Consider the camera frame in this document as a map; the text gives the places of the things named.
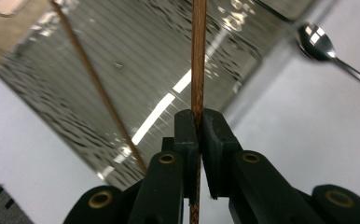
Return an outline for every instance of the white table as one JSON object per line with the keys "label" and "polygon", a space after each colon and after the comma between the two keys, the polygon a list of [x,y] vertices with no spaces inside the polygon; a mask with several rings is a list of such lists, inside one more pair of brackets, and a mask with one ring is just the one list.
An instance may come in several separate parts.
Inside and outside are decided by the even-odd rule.
{"label": "white table", "polygon": [[[339,1],[320,25],[360,71],[360,1]],[[360,195],[360,83],[290,50],[281,69],[240,92],[228,123],[244,149],[263,153],[295,188],[331,183]],[[35,223],[62,223],[82,193],[103,184],[1,81],[0,183]],[[228,200],[207,195],[202,181],[201,223],[230,220]]]}

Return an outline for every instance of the clamp jaw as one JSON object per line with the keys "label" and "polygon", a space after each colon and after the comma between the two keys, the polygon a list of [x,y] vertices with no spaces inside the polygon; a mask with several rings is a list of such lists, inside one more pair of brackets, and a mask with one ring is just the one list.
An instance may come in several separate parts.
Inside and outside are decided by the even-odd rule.
{"label": "clamp jaw", "polygon": [[324,185],[312,196],[294,189],[258,152],[242,150],[222,114],[203,111],[201,144],[190,110],[174,117],[174,137],[163,138],[144,180],[121,192],[86,192],[64,223],[182,223],[183,199],[196,201],[201,150],[211,196],[229,197],[235,223],[360,223],[360,197]]}

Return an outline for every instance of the brass ring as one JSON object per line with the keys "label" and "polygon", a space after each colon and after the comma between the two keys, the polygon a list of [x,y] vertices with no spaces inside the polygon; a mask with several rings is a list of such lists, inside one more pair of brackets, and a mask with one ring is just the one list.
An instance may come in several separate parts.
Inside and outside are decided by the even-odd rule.
{"label": "brass ring", "polygon": [[172,154],[165,154],[159,157],[160,163],[170,164],[175,161],[175,157]]}
{"label": "brass ring", "polygon": [[251,153],[251,152],[244,153],[242,155],[242,158],[245,161],[248,161],[248,162],[251,162],[251,163],[257,163],[257,162],[260,161],[259,156],[257,156],[257,154],[255,154],[255,153]]}
{"label": "brass ring", "polygon": [[101,190],[92,197],[90,197],[90,200],[88,201],[88,205],[91,208],[103,208],[110,204],[113,201],[113,193],[108,190]]}
{"label": "brass ring", "polygon": [[335,189],[327,191],[325,197],[331,203],[340,207],[351,208],[354,206],[354,201],[351,197]]}

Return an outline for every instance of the spoon handle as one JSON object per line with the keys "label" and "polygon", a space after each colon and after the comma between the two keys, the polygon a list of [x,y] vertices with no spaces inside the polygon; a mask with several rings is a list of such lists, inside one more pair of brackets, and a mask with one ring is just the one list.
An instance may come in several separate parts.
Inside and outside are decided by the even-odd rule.
{"label": "spoon handle", "polygon": [[342,61],[339,58],[335,58],[332,61],[338,67],[340,67],[343,70],[347,71],[348,73],[350,73],[351,75],[353,75],[354,77],[356,77],[360,81],[360,72],[359,71],[355,70],[354,68],[352,68],[350,65],[348,65],[347,63],[345,63],[344,61]]}

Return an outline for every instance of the clamp hole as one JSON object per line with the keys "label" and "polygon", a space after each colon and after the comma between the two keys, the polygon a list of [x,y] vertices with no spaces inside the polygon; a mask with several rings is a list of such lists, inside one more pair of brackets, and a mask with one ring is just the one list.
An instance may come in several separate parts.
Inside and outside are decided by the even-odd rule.
{"label": "clamp hole", "polygon": [[108,190],[101,190],[92,197],[88,201],[88,205],[91,208],[103,208],[110,204],[113,201],[113,194]]}
{"label": "clamp hole", "polygon": [[251,163],[259,162],[259,157],[254,153],[250,153],[250,152],[249,153],[244,153],[242,157],[243,157],[243,159],[245,161],[248,161],[248,162],[251,162]]}
{"label": "clamp hole", "polygon": [[170,164],[175,161],[174,155],[172,154],[165,154],[159,157],[160,163]]}
{"label": "clamp hole", "polygon": [[354,201],[351,197],[335,189],[327,191],[325,197],[331,203],[340,207],[351,208],[354,206]]}

